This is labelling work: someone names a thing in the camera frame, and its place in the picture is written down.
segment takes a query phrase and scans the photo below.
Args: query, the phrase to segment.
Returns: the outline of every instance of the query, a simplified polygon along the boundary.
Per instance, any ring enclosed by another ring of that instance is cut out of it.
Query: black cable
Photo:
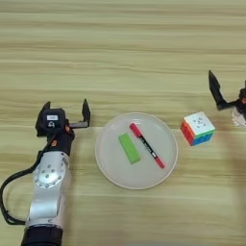
[[[12,181],[21,178],[27,174],[31,174],[34,172],[34,170],[36,169],[36,167],[39,165],[41,158],[44,154],[45,151],[47,151],[47,149],[49,148],[49,146],[51,145],[51,143],[53,142],[53,140],[57,137],[59,132],[56,132],[51,138],[50,140],[47,142],[47,144],[45,145],[45,147],[40,151],[37,160],[35,161],[35,163],[30,166],[29,168],[19,171],[17,173],[14,173],[12,175],[9,176],[9,178],[3,182],[3,184],[0,187],[0,208],[2,211],[2,214],[4,216],[5,221],[9,224],[9,225],[25,225],[26,222],[24,220],[19,220],[16,219],[14,217],[12,217],[11,215],[9,215],[8,210],[5,208],[4,205],[4,201],[3,201],[3,194],[4,194],[4,189],[5,187]]]

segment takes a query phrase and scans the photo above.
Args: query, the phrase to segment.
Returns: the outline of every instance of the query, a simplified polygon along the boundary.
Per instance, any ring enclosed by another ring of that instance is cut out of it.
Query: blue cube face
[[[203,143],[203,142],[208,142],[211,140],[211,137],[212,137],[212,134],[203,135],[201,137],[198,137],[198,138],[194,139],[193,146],[198,145],[198,144]]]

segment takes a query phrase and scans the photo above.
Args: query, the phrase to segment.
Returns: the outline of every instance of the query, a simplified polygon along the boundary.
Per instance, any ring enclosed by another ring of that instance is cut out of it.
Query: white cube face
[[[215,127],[202,111],[191,114],[185,117],[184,120],[195,135],[201,135],[215,130]]]

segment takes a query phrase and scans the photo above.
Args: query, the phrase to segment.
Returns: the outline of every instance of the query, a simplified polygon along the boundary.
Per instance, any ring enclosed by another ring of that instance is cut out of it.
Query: plate rim
[[[127,115],[131,115],[131,114],[140,114],[140,115],[145,115],[145,116],[150,116],[150,117],[153,117],[155,118],[156,120],[158,120],[162,125],[164,125],[165,127],[167,127],[167,129],[169,129],[173,139],[174,139],[174,143],[175,143],[175,146],[176,146],[176,158],[175,158],[175,161],[174,161],[174,164],[173,164],[173,167],[170,169],[170,171],[168,172],[168,174],[163,178],[161,179],[160,181],[158,181],[157,183],[154,183],[152,185],[147,185],[145,187],[129,187],[129,186],[126,186],[126,185],[123,185],[123,184],[119,184],[117,182],[115,182],[114,180],[112,180],[108,175],[106,175],[106,172],[104,171],[103,167],[100,166],[99,162],[98,161],[98,157],[97,157],[97,153],[99,153],[98,149],[99,149],[99,141],[101,140],[102,138],[102,135],[103,135],[103,132],[104,132],[104,129],[107,129],[108,126],[113,122],[113,121],[116,121],[118,118],[121,118],[123,116],[127,116]],[[123,113],[123,114],[120,114],[118,116],[116,116],[115,118],[111,119],[102,129],[101,133],[97,136],[96,138],[96,144],[95,144],[95,158],[96,158],[96,163],[97,163],[97,166],[99,167],[99,169],[101,170],[101,172],[103,173],[103,175],[110,181],[112,182],[113,184],[117,185],[117,186],[120,186],[120,187],[123,187],[123,188],[127,188],[127,189],[131,189],[131,190],[141,190],[141,189],[148,189],[148,188],[152,188],[154,186],[157,186],[159,185],[160,183],[162,183],[163,181],[165,181],[166,179],[169,178],[169,176],[171,175],[171,173],[173,172],[175,166],[177,165],[177,162],[178,162],[178,158],[179,158],[179,146],[178,146],[178,142],[177,142],[177,139],[175,138],[173,132],[171,131],[171,129],[168,127],[168,125],[163,122],[161,119],[159,119],[158,117],[156,117],[155,115],[153,114],[150,114],[150,113],[145,113],[145,112],[127,112],[127,113]]]

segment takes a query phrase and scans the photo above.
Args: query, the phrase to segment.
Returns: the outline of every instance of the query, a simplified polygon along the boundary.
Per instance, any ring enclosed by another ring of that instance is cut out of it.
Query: marker
[[[135,123],[132,123],[130,125],[130,129],[132,130],[132,132],[135,134],[135,136],[137,138],[140,138],[140,140],[142,141],[143,145],[149,151],[149,153],[151,154],[151,156],[156,160],[156,163],[159,165],[160,168],[163,169],[165,167],[164,163],[161,161],[161,159],[158,157],[158,155],[155,153],[155,151],[151,148],[151,146],[149,145],[149,143],[147,142],[147,140],[142,135],[140,129],[137,127],[137,125]]]

